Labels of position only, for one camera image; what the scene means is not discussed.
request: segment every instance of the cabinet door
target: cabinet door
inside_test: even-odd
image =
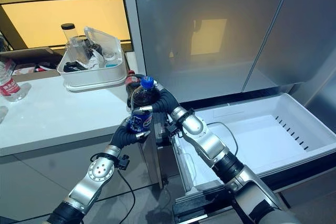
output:
[[[336,43],[335,0],[285,0],[245,91],[308,81]]]
[[[105,149],[111,135],[0,158],[0,216],[23,220],[51,213],[85,176],[90,157]],[[121,173],[133,189],[151,185],[138,144],[123,148],[130,164]],[[115,170],[99,199],[129,191]]]
[[[241,92],[279,0],[136,0],[147,74],[180,102]]]

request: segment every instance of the pepsi label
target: pepsi label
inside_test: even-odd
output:
[[[131,115],[130,119],[130,129],[134,133],[144,132],[149,130],[149,126],[152,122],[153,114],[144,114],[144,115],[138,115],[133,114]]]

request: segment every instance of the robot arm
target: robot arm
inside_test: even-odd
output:
[[[173,124],[169,130],[181,131],[202,160],[223,181],[233,196],[233,207],[244,223],[300,223],[281,210],[280,202],[272,190],[232,154],[229,148],[212,133],[203,119],[179,105],[175,97],[156,84],[161,98],[152,106],[138,108],[134,113],[167,112]]]
[[[63,202],[52,212],[47,222],[52,224],[78,224],[98,199],[103,186],[111,179],[114,169],[126,169],[128,156],[120,157],[123,147],[143,143],[150,131],[130,134],[127,120],[116,130],[104,152],[97,154],[85,177],[73,188]]]

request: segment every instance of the pepsi bottle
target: pepsi bottle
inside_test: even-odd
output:
[[[133,110],[142,106],[152,105],[156,102],[160,94],[158,90],[154,87],[154,79],[150,76],[145,76],[140,81],[141,86],[139,86],[132,95],[131,106],[132,114],[130,118],[130,131],[133,133],[139,133],[149,130],[153,114],[134,114]]]

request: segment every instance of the refrigerator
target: refrigerator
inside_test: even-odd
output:
[[[336,166],[334,0],[124,3],[139,71],[207,123],[225,123],[237,145],[222,125],[209,128],[272,190]],[[163,122],[155,127],[163,138]],[[175,222],[226,209],[223,183],[192,145],[169,142],[186,192]]]

